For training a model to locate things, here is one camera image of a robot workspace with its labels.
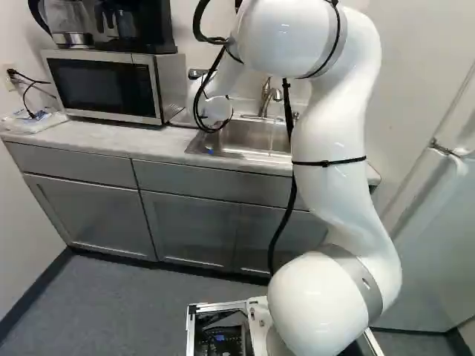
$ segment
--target baseboard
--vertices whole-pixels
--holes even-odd
[[[72,256],[73,252],[69,248],[66,248],[59,254],[36,279],[35,283],[22,295],[19,301],[15,303],[13,308],[0,320],[0,345]]]
[[[468,345],[465,343],[465,340],[463,340],[459,328],[453,328],[446,332],[445,335],[453,352],[455,352],[457,356],[474,356]]]
[[[445,332],[419,332],[417,330],[401,330],[401,329],[387,329],[371,326],[371,330],[374,332],[390,332],[392,334],[411,334],[411,335],[426,335],[426,336],[445,336]]]
[[[371,330],[374,332],[388,332],[391,334],[406,334],[406,335],[426,335],[426,336],[444,336],[449,345],[452,348],[452,351],[457,356],[474,356],[470,348],[463,340],[459,329],[453,328],[448,332],[418,332],[413,330],[399,330],[399,329],[386,329],[386,328],[373,328]]]
[[[238,274],[226,271],[217,271],[215,269],[205,269],[194,266],[176,265],[166,262],[150,262],[144,260],[137,260],[131,257],[116,256],[112,254],[103,254],[102,252],[83,250],[81,248],[71,248],[75,254],[85,257],[91,257],[98,260],[104,260],[113,263],[122,263],[129,266],[136,266],[148,269],[162,269],[165,271],[193,274],[195,276],[217,278],[221,280],[231,280],[233,282],[255,284],[257,286],[268,286],[270,278],[259,276],[247,276],[245,274]]]

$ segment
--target floor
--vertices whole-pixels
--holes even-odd
[[[0,346],[14,355],[184,355],[190,303],[266,288],[74,256]],[[386,356],[454,356],[443,336],[375,332]]]

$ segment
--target cabinet door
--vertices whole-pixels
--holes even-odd
[[[237,228],[234,270],[269,275],[267,249],[284,215],[284,209],[241,206]],[[306,211],[293,211],[274,253],[275,268],[317,249],[327,234],[325,223]]]
[[[68,245],[157,260],[137,191],[25,174]]]
[[[161,260],[230,269],[238,204],[150,191],[142,196]]]

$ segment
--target coffee maker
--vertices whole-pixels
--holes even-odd
[[[177,52],[170,0],[28,0],[28,5],[36,22],[60,48],[83,45],[109,52]],[[75,25],[64,30],[57,23]]]
[[[107,41],[96,42],[98,50],[153,54],[177,52],[169,0],[97,0],[94,17],[99,33],[115,30]]]

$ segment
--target refrigerator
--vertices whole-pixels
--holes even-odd
[[[398,300],[373,326],[446,332],[473,317],[473,75],[464,83],[382,220],[391,227],[388,230],[401,258],[403,284]]]

